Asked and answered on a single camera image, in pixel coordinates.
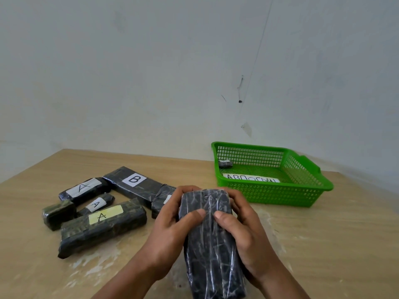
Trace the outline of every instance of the wooden table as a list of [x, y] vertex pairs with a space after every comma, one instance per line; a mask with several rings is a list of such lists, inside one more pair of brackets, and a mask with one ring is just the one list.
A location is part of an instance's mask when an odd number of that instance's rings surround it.
[[[42, 221], [43, 207], [88, 178], [127, 166], [169, 185], [216, 186], [213, 163], [165, 157], [62, 150], [0, 184], [1, 298], [89, 298], [146, 240], [147, 225], [65, 260], [59, 231]], [[339, 173], [312, 208], [256, 205], [275, 250], [312, 298], [398, 298], [399, 216]], [[127, 200], [112, 192], [116, 202]], [[147, 298], [191, 298], [182, 258]], [[249, 298], [260, 298], [249, 287]]]

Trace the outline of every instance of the person's left hand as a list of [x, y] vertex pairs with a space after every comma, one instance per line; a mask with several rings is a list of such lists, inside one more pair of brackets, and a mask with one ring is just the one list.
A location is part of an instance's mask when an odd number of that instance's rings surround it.
[[201, 189], [197, 186], [177, 187], [157, 216], [146, 243], [135, 256], [148, 262], [155, 280], [166, 276], [180, 255], [188, 232], [199, 225], [205, 217], [205, 210], [198, 209], [176, 222], [182, 195], [196, 190]]

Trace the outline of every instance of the wrapped package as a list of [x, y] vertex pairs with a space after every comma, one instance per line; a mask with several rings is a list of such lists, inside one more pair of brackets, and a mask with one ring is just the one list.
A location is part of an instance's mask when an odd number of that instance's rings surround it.
[[157, 218], [162, 207], [167, 203], [173, 192], [176, 190], [174, 186], [162, 185], [161, 189], [155, 195], [154, 200], [151, 203], [151, 217]]
[[217, 164], [219, 166], [219, 169], [230, 169], [233, 167], [233, 162], [230, 161], [229, 159], [217, 161]]
[[147, 178], [137, 172], [120, 167], [103, 178], [107, 180], [112, 188], [128, 198], [137, 198], [140, 203], [151, 209], [151, 202], [162, 187], [162, 183]]
[[58, 257], [67, 258], [146, 223], [147, 212], [137, 199], [65, 222]]
[[115, 197], [109, 193], [99, 195], [95, 200], [77, 212], [77, 217], [89, 215], [95, 211], [100, 211], [108, 206], [111, 206], [115, 200]]
[[76, 206], [72, 201], [66, 200], [59, 204], [51, 205], [43, 209], [43, 221], [52, 231], [59, 230], [61, 224], [75, 218]]
[[61, 201], [70, 200], [75, 206], [88, 201], [105, 192], [111, 191], [110, 185], [101, 177], [91, 178], [82, 182], [68, 190], [62, 191], [58, 194]]
[[206, 216], [202, 224], [190, 231], [184, 243], [193, 298], [243, 298], [244, 275], [235, 240], [213, 217], [217, 210], [232, 213], [229, 195], [224, 190], [187, 192], [182, 196], [179, 219], [200, 208], [206, 211]]

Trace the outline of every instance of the label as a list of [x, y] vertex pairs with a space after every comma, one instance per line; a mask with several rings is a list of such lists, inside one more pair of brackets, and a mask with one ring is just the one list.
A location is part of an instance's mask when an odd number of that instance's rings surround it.
[[108, 218], [117, 216], [123, 213], [121, 205], [113, 206], [112, 208], [97, 211], [89, 215], [89, 224], [95, 224], [96, 222], [104, 221]]
[[147, 179], [147, 177], [135, 173], [129, 177], [126, 177], [122, 182], [129, 186], [137, 186], [140, 182], [142, 182], [145, 179]]
[[168, 195], [168, 196], [166, 197], [165, 201], [164, 201], [164, 204], [166, 204], [167, 201], [168, 201], [171, 197], [172, 197], [172, 195]]
[[98, 179], [92, 178], [89, 181], [85, 181], [80, 185], [74, 186], [67, 190], [67, 194], [69, 194], [72, 198], [82, 195], [83, 193], [87, 192], [88, 190], [94, 188], [95, 186], [101, 185], [101, 181]]
[[243, 181], [267, 181], [269, 183], [279, 183], [280, 182], [277, 178], [256, 176], [256, 175], [223, 173], [223, 176], [226, 178], [240, 179]]
[[105, 206], [107, 202], [102, 199], [101, 197], [98, 197], [95, 201], [93, 201], [91, 204], [87, 205], [86, 208], [89, 209], [91, 213], [94, 211], [100, 209], [102, 206]]

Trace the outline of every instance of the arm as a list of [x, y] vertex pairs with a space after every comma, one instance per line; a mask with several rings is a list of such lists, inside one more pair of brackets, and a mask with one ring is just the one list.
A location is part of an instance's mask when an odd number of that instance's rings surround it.
[[92, 299], [142, 299], [152, 284], [169, 272], [183, 249], [188, 232], [199, 225], [205, 210], [192, 211], [176, 222], [183, 193], [200, 190], [180, 186], [157, 216], [146, 243]]
[[245, 276], [265, 298], [310, 299], [274, 252], [257, 213], [240, 191], [223, 188], [232, 198], [237, 218], [221, 211], [215, 220], [235, 238]]

